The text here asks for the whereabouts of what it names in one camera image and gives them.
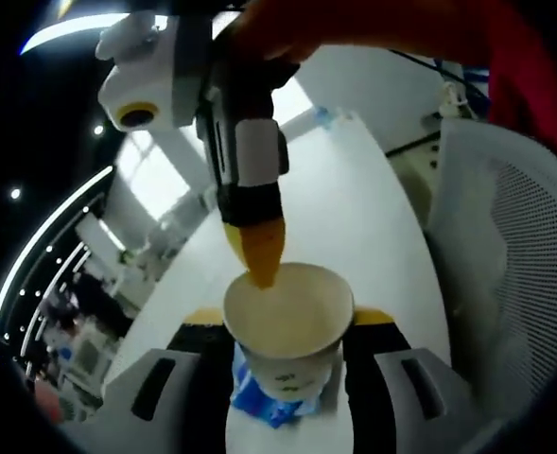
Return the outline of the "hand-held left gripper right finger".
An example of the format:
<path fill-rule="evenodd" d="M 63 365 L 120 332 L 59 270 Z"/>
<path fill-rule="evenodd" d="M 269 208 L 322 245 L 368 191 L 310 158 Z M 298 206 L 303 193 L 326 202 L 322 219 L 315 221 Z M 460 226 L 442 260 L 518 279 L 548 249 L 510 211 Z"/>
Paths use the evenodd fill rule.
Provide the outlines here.
<path fill-rule="evenodd" d="M 469 384 L 387 313 L 356 308 L 342 346 L 356 453 L 462 453 L 484 426 Z"/>

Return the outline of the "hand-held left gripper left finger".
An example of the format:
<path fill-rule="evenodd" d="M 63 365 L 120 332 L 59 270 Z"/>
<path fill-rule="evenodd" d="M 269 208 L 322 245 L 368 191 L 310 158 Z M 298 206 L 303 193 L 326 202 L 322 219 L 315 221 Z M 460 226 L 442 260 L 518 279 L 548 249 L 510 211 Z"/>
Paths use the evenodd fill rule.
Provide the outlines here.
<path fill-rule="evenodd" d="M 77 425 L 83 453 L 224 453 L 235 343 L 216 308 L 185 317 L 106 388 Z"/>

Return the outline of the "person's right hand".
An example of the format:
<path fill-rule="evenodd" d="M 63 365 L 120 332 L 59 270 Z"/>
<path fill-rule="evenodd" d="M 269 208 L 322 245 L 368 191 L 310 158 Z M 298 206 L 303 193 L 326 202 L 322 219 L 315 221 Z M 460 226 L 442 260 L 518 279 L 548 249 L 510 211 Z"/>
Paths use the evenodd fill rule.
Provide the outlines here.
<path fill-rule="evenodd" d="M 316 1 L 251 1 L 217 38 L 245 58 L 299 63 L 338 27 L 339 20 Z"/>

